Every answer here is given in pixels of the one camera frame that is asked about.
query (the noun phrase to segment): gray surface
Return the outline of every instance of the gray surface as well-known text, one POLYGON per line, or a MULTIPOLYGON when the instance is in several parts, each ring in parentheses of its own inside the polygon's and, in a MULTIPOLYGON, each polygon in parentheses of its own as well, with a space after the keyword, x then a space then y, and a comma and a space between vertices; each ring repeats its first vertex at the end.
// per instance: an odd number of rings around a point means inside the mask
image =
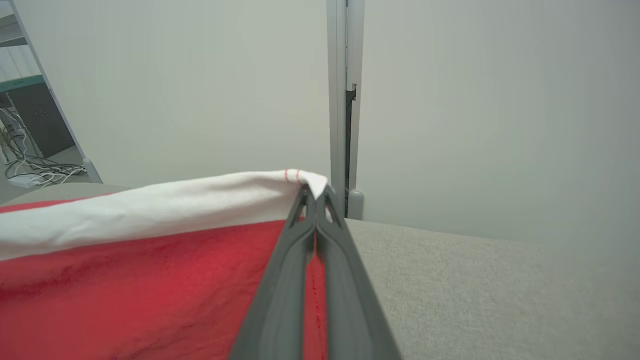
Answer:
MULTIPOLYGON (((123 189, 63 184, 14 202, 123 189)), ((553 248, 346 221, 406 360, 640 357, 637 273, 553 248)))
POLYGON ((83 197, 94 197, 106 193, 122 192, 124 190, 129 190, 129 188, 93 183, 64 183, 37 189, 1 205, 7 206, 38 201, 81 199, 83 197))

